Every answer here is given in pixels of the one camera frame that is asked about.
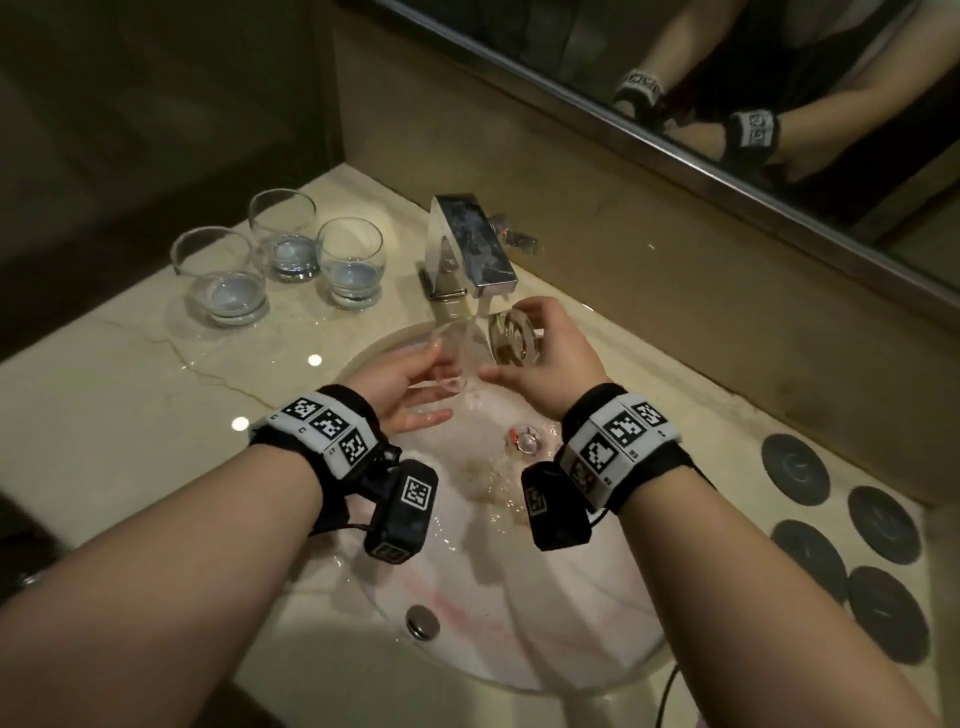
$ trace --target crack in countertop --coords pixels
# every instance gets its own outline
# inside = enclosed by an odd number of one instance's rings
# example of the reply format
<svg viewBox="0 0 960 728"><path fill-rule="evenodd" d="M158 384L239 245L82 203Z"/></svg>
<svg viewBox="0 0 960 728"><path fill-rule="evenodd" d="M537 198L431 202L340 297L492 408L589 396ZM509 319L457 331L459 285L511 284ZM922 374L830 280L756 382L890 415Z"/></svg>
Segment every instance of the crack in countertop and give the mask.
<svg viewBox="0 0 960 728"><path fill-rule="evenodd" d="M180 364L183 365L183 369L187 370L192 374L195 374L201 379L212 380L209 382L202 382L202 383L210 386L217 386L217 387L223 387L224 389L229 389L231 392L236 392L238 395L243 395L244 397L250 398L251 400L255 401L257 404L260 404L266 407L267 409L276 409L275 406L273 406L266 400L261 399L258 395L255 395L252 392L248 392L244 389L240 389L239 387L233 386L220 375L212 375L212 374L209 374L208 372L201 372L199 369L195 368L193 364L187 361L186 356L183 355L183 352L180 351L180 348L176 344L174 344L170 339L152 339L139 328L135 326L129 326L127 324L121 324L119 321L111 321L110 319L100 319L96 317L94 317L93 320L101 324L106 324L107 326L121 328L124 331L130 331L132 333L136 333L144 341L146 341L149 344L156 344L160 346L166 345L166 347L173 353L173 355L177 358Z"/></svg>

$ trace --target chrome faucet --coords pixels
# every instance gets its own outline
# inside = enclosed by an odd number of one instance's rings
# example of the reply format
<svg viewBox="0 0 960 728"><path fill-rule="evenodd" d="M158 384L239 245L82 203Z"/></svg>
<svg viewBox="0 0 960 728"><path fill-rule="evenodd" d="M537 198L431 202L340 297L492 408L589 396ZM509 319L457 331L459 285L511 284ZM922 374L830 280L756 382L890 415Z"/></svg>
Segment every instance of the chrome faucet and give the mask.
<svg viewBox="0 0 960 728"><path fill-rule="evenodd" d="M502 216L499 220L500 227L495 228L474 195L433 198L420 269L427 298L438 301L470 294L479 299L514 292L516 272L501 243L532 253L537 241L507 229Z"/></svg>

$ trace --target faucet base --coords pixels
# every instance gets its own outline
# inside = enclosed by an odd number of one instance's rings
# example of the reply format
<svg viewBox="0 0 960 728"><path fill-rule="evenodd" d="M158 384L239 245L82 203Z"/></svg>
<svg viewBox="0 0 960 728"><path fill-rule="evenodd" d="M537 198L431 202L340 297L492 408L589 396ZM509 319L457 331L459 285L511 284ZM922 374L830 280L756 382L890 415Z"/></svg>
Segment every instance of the faucet base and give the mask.
<svg viewBox="0 0 960 728"><path fill-rule="evenodd" d="M423 286L423 293L426 294L426 297L430 301L449 301L450 299L463 298L467 294L466 288L453 288L442 293L435 293L433 283L430 281L430 276L427 274L426 268L418 264L417 273L420 275L420 285Z"/></svg>

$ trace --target faucet handle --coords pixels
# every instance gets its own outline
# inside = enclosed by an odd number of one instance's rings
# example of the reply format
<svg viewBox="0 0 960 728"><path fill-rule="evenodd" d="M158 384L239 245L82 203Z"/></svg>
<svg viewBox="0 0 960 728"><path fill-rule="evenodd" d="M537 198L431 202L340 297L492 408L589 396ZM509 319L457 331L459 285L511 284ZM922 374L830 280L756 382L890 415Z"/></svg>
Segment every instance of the faucet handle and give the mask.
<svg viewBox="0 0 960 728"><path fill-rule="evenodd" d="M540 252L539 240L523 232L514 230L514 226L510 224L509 218L504 213L499 212L491 215L487 220L490 221L493 232L496 233L500 245L504 248L517 248L527 255L536 255Z"/></svg>

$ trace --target black coaster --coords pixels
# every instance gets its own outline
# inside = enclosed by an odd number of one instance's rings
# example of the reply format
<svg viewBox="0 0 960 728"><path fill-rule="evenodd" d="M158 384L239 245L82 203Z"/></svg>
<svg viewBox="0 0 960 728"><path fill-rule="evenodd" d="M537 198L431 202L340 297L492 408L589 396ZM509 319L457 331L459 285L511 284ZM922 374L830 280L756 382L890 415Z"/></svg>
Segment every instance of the black coaster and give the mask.
<svg viewBox="0 0 960 728"><path fill-rule="evenodd" d="M829 539L809 523L781 521L770 534L774 543L800 564L841 604L847 599L847 567Z"/></svg>
<svg viewBox="0 0 960 728"><path fill-rule="evenodd" d="M856 531L880 556L894 564L920 558L920 531L894 498L879 488L861 485L847 499Z"/></svg>
<svg viewBox="0 0 960 728"><path fill-rule="evenodd" d="M850 606L887 657L918 665L930 653L930 629L917 600L897 579L881 569L857 567L848 580Z"/></svg>
<svg viewBox="0 0 960 728"><path fill-rule="evenodd" d="M827 466L810 446L793 435L770 435L760 457L774 485L800 505L820 505L830 495Z"/></svg>

